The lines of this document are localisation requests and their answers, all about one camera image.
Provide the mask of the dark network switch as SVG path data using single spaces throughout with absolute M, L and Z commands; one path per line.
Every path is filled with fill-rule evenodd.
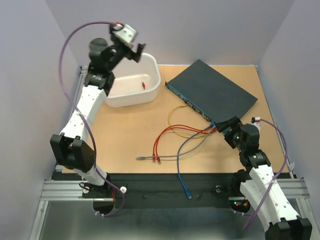
M 200 59 L 165 86 L 211 123 L 240 119 L 258 100 Z

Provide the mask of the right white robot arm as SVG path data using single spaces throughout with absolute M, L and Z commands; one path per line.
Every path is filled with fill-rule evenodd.
M 261 117 L 253 117 L 243 124 L 238 117 L 215 124 L 233 149 L 238 149 L 239 160 L 245 167 L 240 178 L 230 182 L 231 192 L 243 195 L 253 207 L 253 213 L 244 224 L 247 229 L 259 218 L 267 240 L 309 240 L 313 226 L 292 207 L 283 192 L 267 155 L 260 149 Z

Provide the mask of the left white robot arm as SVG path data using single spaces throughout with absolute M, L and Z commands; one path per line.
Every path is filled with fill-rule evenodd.
M 101 104 L 108 97 L 115 81 L 114 68 L 126 58 L 139 62 L 144 44 L 132 50 L 134 35 L 111 37 L 112 45 L 103 38 L 95 38 L 89 43 L 90 64 L 78 102 L 70 100 L 74 111 L 59 134 L 53 134 L 50 145 L 58 165 L 75 171 L 89 184 L 100 197 L 111 193 L 113 184 L 108 173 L 96 163 L 97 146 L 89 146 L 93 140 L 91 125 Z

